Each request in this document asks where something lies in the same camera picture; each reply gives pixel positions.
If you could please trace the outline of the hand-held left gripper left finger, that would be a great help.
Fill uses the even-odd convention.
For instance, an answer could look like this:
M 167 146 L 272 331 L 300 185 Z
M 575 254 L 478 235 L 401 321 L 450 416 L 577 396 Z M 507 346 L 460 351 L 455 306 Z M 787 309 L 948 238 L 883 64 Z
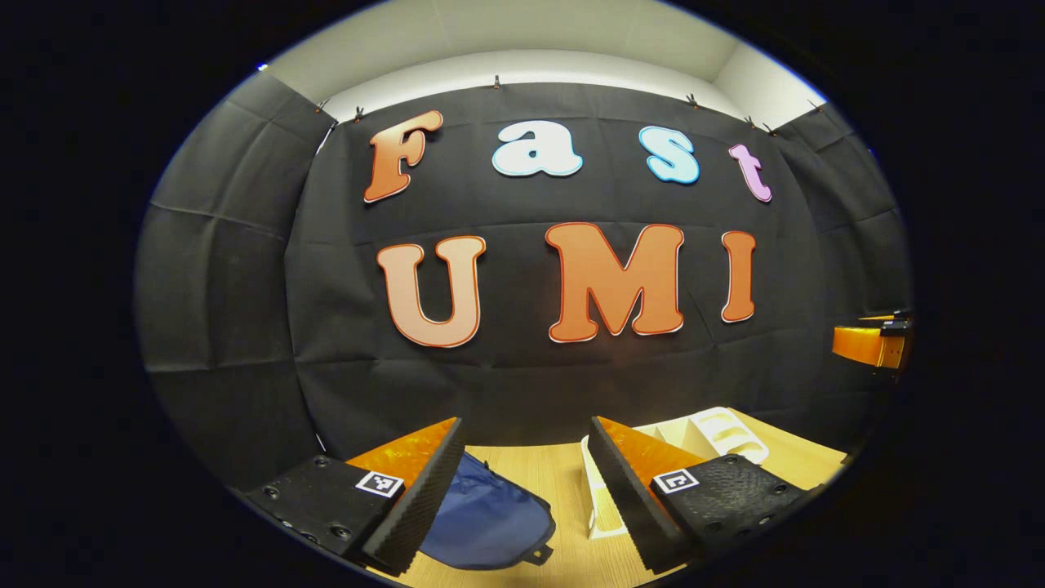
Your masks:
M 305 458 L 245 492 L 245 502 L 320 550 L 400 577 L 463 457 L 461 425 L 447 418 L 354 458 Z

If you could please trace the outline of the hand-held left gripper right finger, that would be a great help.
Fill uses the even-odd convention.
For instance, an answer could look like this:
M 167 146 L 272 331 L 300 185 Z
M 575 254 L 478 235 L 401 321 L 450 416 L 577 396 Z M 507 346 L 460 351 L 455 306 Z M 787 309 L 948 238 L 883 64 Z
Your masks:
M 698 457 L 603 416 L 591 417 L 587 448 L 654 573 L 736 550 L 825 491 L 803 490 L 740 454 Z

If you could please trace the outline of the blue schoolbag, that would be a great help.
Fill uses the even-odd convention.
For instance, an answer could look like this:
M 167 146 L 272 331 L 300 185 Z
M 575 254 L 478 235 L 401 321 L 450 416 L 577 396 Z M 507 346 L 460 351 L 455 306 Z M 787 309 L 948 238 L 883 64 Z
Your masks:
M 466 572 L 541 566 L 551 559 L 555 532 L 545 499 L 466 453 L 420 551 Z

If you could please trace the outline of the cream bookshelf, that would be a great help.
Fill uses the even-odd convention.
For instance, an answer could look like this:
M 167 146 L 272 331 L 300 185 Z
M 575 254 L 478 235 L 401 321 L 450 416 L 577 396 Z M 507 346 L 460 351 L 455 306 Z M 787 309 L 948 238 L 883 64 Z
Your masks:
M 660 423 L 637 425 L 635 430 L 703 458 L 736 453 L 761 465 L 769 455 L 769 447 L 754 436 L 738 414 L 725 407 L 696 411 Z M 612 501 L 611 492 L 593 458 L 589 436 L 582 438 L 580 447 L 591 498 L 587 538 L 596 540 L 627 533 L 616 502 Z

